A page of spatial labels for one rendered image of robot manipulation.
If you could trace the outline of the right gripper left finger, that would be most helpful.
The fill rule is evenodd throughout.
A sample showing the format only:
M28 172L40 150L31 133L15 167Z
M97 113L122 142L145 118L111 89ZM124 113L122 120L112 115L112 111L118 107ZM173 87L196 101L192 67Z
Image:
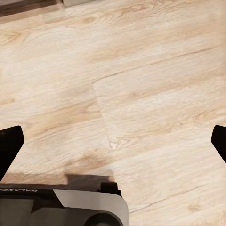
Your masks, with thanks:
M21 126L0 130L0 181L24 144Z

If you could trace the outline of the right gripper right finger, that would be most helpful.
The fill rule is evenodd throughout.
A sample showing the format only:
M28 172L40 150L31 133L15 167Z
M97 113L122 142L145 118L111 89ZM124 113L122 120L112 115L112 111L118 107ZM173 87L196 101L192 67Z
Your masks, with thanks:
M226 163L226 127L216 125L212 132L211 142Z

